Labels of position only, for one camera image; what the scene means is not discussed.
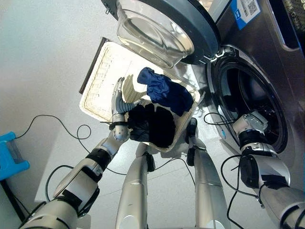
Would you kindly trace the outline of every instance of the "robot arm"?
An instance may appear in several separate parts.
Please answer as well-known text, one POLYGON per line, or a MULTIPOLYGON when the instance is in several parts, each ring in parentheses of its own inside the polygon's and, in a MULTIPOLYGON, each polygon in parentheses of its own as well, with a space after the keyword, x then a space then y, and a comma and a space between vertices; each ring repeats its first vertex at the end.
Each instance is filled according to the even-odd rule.
POLYGON ((233 124, 242 152, 241 180, 254 189, 279 228, 305 228, 305 194, 289 187, 289 170, 264 136, 267 125, 258 112, 245 114, 233 124))
POLYGON ((113 124, 109 136, 71 170, 57 186, 54 199, 38 209, 21 229, 73 229, 77 218, 88 213, 100 192, 98 181, 120 146, 129 139, 124 114, 140 102, 128 104, 123 101, 123 81, 124 78, 120 78, 113 91, 113 124))

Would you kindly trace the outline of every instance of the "qr code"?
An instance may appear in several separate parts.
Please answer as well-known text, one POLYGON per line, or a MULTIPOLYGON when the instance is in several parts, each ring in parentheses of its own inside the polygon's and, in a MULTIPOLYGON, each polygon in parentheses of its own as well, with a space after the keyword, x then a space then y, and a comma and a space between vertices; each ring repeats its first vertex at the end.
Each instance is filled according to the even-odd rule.
POLYGON ((241 4, 242 4, 243 10, 244 10, 244 14, 246 15, 246 17, 248 17, 248 11, 247 11, 247 8, 246 8, 243 0, 241 0, 241 4))
POLYGON ((257 6, 255 1, 253 0, 252 2, 250 2, 250 4, 248 5, 249 11, 250 11, 250 15, 254 14, 257 11, 257 6))

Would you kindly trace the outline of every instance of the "laundry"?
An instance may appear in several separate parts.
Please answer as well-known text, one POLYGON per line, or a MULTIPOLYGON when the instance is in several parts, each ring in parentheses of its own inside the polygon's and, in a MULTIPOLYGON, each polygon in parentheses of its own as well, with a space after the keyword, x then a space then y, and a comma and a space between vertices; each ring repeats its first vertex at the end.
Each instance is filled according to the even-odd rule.
POLYGON ((165 75, 154 73, 153 69, 143 68, 137 79, 138 83, 147 84, 147 95, 151 101, 170 107, 171 111, 182 116, 193 105, 193 97, 182 85, 172 82, 165 75))
POLYGON ((174 139, 175 123, 170 111, 154 105, 137 105, 128 115, 128 127, 133 130, 130 139, 138 142, 151 142, 158 147, 168 148, 174 139))

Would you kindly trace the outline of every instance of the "blue plastic stool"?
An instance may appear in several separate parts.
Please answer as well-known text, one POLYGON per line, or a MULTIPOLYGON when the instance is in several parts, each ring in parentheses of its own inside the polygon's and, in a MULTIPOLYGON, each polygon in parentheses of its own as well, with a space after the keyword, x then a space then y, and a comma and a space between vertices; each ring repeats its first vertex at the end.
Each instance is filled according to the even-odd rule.
POLYGON ((22 160, 19 156, 17 147, 13 142, 15 138, 14 132, 8 132, 0 136, 0 181, 30 167, 28 161, 22 160))

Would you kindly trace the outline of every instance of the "washing machine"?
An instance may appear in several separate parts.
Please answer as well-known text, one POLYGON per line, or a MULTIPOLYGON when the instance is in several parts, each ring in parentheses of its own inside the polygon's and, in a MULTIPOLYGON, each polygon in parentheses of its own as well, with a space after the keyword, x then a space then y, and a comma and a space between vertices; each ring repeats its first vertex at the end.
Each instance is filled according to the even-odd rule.
POLYGON ((303 0, 226 0, 213 19, 197 0, 102 2, 125 47, 163 68, 192 65, 203 105, 224 124, 217 129, 233 152, 240 153, 232 122, 263 115, 291 186, 304 189, 303 0))

